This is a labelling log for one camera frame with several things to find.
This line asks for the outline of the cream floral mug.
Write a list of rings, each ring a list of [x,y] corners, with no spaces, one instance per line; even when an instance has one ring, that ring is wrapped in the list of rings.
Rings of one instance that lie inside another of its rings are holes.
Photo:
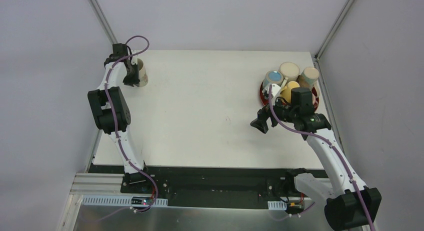
[[[138,87],[144,87],[148,84],[149,78],[147,75],[146,67],[144,62],[141,59],[137,59],[137,68],[138,68],[138,74],[139,74],[139,83]]]

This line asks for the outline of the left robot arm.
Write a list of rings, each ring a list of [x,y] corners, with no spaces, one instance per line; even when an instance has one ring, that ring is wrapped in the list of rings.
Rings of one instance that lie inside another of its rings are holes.
[[[143,62],[132,55],[127,44],[113,44],[112,54],[104,62],[103,79],[97,89],[87,93],[87,98],[96,127],[111,138],[122,160],[123,182],[144,194],[152,189],[153,180],[142,174],[145,162],[142,151],[132,141],[131,112],[121,90],[122,85],[141,86]]]

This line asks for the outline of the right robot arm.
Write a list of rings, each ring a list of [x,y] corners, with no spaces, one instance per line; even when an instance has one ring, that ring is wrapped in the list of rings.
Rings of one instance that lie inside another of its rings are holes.
[[[289,201],[289,195],[301,193],[323,208],[326,221],[334,231],[365,225],[371,231],[376,230],[374,221],[382,201],[381,193],[376,187],[368,187],[341,152],[330,122],[324,114],[315,112],[312,91],[295,87],[290,91],[290,101],[280,95],[276,84],[269,84],[261,93],[267,103],[250,125],[265,134],[270,120],[272,127],[281,125],[300,134],[317,155],[331,183],[331,187],[326,186],[305,168],[292,169],[275,190],[283,202]]]

